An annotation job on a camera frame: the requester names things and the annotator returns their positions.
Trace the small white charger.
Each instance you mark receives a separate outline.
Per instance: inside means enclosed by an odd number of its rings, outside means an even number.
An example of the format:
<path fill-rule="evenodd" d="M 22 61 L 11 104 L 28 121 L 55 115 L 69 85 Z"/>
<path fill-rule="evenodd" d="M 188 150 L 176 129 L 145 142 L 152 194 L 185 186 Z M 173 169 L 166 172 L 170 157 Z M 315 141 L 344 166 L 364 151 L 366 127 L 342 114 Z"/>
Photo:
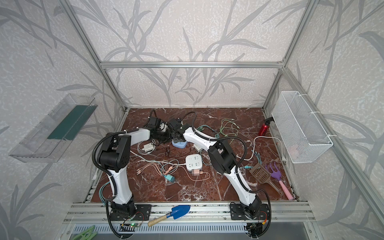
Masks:
<path fill-rule="evenodd" d="M 152 143 L 143 146 L 142 150 L 146 153 L 152 152 L 156 148 Z"/>

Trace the white power strip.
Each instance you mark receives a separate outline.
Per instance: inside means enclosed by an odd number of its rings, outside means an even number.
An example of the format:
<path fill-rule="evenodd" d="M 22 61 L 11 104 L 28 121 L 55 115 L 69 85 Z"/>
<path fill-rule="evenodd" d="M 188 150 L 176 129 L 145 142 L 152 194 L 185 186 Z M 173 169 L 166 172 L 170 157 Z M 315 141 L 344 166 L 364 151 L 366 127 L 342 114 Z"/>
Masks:
<path fill-rule="evenodd" d="M 186 168 L 189 172 L 201 170 L 203 168 L 203 161 L 200 154 L 186 156 Z"/>

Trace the teal plug adapter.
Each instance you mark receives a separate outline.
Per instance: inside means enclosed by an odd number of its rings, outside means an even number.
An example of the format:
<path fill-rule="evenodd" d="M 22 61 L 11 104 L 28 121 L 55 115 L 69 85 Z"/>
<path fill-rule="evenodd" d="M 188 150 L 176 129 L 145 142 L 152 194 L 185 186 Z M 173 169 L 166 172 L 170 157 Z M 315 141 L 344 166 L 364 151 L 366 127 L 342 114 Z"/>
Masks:
<path fill-rule="evenodd" d="M 165 179 L 166 179 L 168 182 L 170 182 L 170 183 L 174 183 L 175 180 L 176 180 L 175 177 L 172 176 L 172 175 L 165 175 L 164 177 L 165 177 Z"/>

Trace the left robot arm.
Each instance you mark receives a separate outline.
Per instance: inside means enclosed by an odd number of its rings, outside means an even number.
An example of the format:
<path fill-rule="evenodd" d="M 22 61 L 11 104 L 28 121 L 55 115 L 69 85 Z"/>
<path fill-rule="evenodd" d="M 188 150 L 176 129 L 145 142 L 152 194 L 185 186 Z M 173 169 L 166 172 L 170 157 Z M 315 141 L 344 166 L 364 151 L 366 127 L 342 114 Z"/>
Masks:
<path fill-rule="evenodd" d="M 115 205 L 127 205 L 133 200 L 130 190 L 127 165 L 131 146 L 149 140 L 167 141 L 170 134 L 167 123 L 157 117 L 149 117 L 141 128 L 109 133 L 96 143 L 92 151 L 92 162 L 110 180 L 113 196 L 108 199 Z"/>

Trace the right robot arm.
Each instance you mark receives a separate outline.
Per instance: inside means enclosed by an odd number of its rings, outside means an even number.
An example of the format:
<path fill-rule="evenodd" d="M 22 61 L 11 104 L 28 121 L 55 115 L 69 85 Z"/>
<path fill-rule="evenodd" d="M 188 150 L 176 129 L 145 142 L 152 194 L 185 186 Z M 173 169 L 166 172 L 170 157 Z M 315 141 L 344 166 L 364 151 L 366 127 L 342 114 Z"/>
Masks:
<path fill-rule="evenodd" d="M 174 140 L 193 143 L 208 152 L 214 169 L 230 181 L 238 194 L 245 215 L 251 220 L 255 219 L 262 206 L 262 201 L 258 196 L 260 191 L 251 190 L 239 171 L 239 167 L 247 154 L 246 143 L 238 137 L 214 138 L 208 136 L 189 124 L 183 125 L 176 119 L 170 120 L 167 126 Z M 244 146 L 244 154 L 239 161 L 237 161 L 237 156 L 228 142 L 229 139 L 238 140 Z"/>

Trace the blue power strip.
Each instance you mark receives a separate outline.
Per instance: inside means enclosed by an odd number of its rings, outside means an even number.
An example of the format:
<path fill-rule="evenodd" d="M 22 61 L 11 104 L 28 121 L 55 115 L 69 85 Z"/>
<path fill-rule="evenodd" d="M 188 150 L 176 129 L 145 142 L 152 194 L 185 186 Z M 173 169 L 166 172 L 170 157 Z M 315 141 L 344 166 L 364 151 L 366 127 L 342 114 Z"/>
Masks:
<path fill-rule="evenodd" d="M 172 145 L 179 149 L 184 149 L 187 146 L 188 142 L 175 142 L 175 140 L 172 140 Z"/>

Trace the blue toy shovel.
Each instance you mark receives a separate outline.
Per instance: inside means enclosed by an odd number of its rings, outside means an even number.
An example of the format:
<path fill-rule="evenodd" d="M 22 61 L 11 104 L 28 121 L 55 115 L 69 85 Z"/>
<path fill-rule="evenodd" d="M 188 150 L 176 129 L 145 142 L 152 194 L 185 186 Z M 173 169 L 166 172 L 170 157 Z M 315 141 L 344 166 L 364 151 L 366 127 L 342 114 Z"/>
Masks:
<path fill-rule="evenodd" d="M 164 221 L 168 218 L 173 218 L 174 220 L 178 219 L 178 218 L 181 218 L 183 217 L 184 215 L 186 215 L 191 209 L 191 206 L 190 205 L 178 205 L 178 206 L 175 206 L 172 208 L 171 212 L 169 212 L 168 214 L 164 215 L 164 216 L 161 216 L 157 219 L 154 219 L 152 221 L 149 221 L 148 222 L 148 227 L 152 227 L 154 226 L 155 224 L 161 222 L 161 221 Z"/>

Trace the red spray bottle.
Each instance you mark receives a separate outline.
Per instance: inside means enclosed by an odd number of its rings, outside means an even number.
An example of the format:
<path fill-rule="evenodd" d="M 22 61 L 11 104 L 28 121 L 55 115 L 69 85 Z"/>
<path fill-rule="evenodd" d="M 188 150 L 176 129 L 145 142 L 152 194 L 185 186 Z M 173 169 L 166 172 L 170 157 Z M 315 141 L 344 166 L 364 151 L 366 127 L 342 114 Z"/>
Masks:
<path fill-rule="evenodd" d="M 265 136 L 266 135 L 267 131 L 270 128 L 271 122 L 274 122 L 274 118 L 273 117 L 265 119 L 264 123 L 262 124 L 262 126 L 261 126 L 261 128 L 259 130 L 259 136 Z"/>

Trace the brown toy sieve scoop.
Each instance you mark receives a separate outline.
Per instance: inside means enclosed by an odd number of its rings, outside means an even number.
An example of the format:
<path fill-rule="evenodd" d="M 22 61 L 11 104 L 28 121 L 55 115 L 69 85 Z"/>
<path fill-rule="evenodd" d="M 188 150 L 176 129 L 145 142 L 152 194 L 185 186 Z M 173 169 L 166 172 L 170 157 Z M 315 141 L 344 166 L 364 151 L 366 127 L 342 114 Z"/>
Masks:
<path fill-rule="evenodd" d="M 283 195 L 282 191 L 272 182 L 271 174 L 260 163 L 257 163 L 250 170 L 251 175 L 260 184 L 269 184 L 280 196 Z"/>

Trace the purple plastic toy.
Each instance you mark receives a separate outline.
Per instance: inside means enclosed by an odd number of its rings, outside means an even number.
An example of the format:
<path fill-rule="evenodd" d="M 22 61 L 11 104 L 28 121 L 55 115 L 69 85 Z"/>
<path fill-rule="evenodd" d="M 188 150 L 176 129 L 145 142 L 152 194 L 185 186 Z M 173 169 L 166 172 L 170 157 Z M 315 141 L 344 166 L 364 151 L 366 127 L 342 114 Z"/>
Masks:
<path fill-rule="evenodd" d="M 274 162 L 273 166 L 272 166 L 272 164 L 269 164 L 269 165 L 265 165 L 265 167 L 266 167 L 267 171 L 271 174 L 271 177 L 276 179 L 279 182 L 279 184 L 280 184 L 284 194 L 288 198 L 288 200 L 293 201 L 294 197 L 291 194 L 291 192 L 288 190 L 286 185 L 283 183 L 283 181 L 281 179 L 282 173 L 280 172 L 279 168 L 277 167 L 276 162 Z"/>

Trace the green plastic clip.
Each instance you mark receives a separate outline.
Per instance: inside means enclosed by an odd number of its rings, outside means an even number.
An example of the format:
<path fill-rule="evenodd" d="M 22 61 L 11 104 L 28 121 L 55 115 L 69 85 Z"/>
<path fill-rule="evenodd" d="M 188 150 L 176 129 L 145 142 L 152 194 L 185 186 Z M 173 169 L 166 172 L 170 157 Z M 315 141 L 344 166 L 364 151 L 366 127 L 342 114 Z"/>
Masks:
<path fill-rule="evenodd" d="M 98 233 L 95 231 L 95 225 L 87 228 L 83 232 L 77 234 L 72 240 L 92 240 Z"/>

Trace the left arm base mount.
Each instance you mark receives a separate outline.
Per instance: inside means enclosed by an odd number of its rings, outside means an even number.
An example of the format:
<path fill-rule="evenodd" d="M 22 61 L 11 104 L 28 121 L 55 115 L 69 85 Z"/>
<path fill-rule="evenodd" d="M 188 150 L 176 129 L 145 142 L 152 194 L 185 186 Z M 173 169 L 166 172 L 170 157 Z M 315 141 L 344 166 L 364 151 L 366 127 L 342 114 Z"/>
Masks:
<path fill-rule="evenodd" d="M 133 218 L 134 221 L 148 221 L 151 215 L 152 205 L 117 205 L 112 204 L 111 221 L 122 221 Z"/>

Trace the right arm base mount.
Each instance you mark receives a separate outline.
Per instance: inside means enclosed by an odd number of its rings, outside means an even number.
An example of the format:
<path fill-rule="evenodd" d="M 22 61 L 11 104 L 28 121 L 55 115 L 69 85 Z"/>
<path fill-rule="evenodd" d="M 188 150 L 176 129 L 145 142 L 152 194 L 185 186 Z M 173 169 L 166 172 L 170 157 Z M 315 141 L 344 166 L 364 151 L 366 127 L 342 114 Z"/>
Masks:
<path fill-rule="evenodd" d="M 251 211 L 242 204 L 231 202 L 230 205 L 231 220 L 255 220 L 265 221 L 270 218 L 270 208 L 268 204 L 261 204 L 258 211 L 251 213 Z"/>

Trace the clear plastic wall tray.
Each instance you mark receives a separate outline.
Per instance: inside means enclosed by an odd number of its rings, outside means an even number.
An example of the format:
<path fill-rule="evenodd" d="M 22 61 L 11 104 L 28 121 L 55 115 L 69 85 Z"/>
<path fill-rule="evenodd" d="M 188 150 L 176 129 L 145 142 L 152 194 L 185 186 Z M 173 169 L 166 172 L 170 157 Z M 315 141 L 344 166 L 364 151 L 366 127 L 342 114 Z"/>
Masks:
<path fill-rule="evenodd" d="M 67 94 L 9 156 L 23 163 L 58 162 L 97 107 L 94 97 Z"/>

